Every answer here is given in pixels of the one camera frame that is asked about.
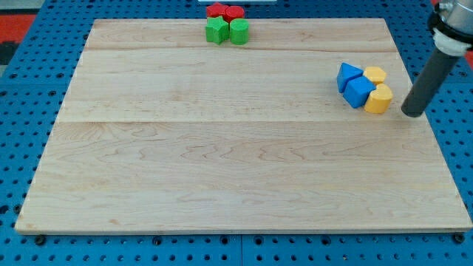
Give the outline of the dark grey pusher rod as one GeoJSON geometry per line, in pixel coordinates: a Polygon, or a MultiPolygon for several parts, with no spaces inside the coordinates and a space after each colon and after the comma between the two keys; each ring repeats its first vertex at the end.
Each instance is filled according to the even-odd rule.
{"type": "Polygon", "coordinates": [[[459,59],[435,48],[404,99],[401,111],[408,117],[420,117],[459,59]]]}

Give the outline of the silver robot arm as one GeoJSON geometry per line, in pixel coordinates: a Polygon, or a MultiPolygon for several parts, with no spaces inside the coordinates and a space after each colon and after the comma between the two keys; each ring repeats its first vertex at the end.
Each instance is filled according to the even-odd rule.
{"type": "Polygon", "coordinates": [[[435,4],[428,20],[435,48],[401,105],[408,117],[419,117],[455,64],[472,50],[472,0],[435,4]]]}

